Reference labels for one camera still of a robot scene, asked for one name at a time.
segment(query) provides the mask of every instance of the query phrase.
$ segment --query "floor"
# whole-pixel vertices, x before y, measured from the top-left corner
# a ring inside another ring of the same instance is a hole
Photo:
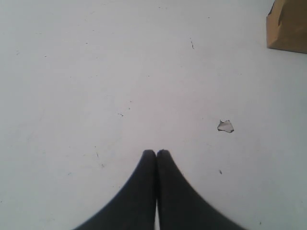
[[[266,48],[272,4],[3,0],[0,229],[73,229],[144,149],[249,230],[306,229],[307,55]]]

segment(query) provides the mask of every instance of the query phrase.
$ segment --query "white floor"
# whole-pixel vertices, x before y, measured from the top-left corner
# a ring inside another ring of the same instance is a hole
[[[307,55],[266,48],[272,3],[1,1],[0,229],[72,229],[168,149],[243,227],[305,230]]]

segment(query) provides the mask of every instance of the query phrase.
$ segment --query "brown cardboard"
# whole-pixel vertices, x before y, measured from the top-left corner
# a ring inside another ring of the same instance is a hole
[[[307,53],[307,0],[275,0],[267,16],[267,46]]]

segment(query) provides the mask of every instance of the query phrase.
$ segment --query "debris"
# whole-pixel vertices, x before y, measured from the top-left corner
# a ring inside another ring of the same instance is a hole
[[[227,120],[225,122],[220,120],[220,124],[217,127],[217,130],[218,131],[225,131],[227,133],[232,133],[234,131],[234,128],[233,128],[233,126],[232,126],[232,124],[229,120]]]

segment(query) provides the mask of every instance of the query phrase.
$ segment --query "cardboard box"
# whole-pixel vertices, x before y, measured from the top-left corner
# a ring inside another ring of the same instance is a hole
[[[267,16],[267,46],[307,53],[307,0],[275,0]]]

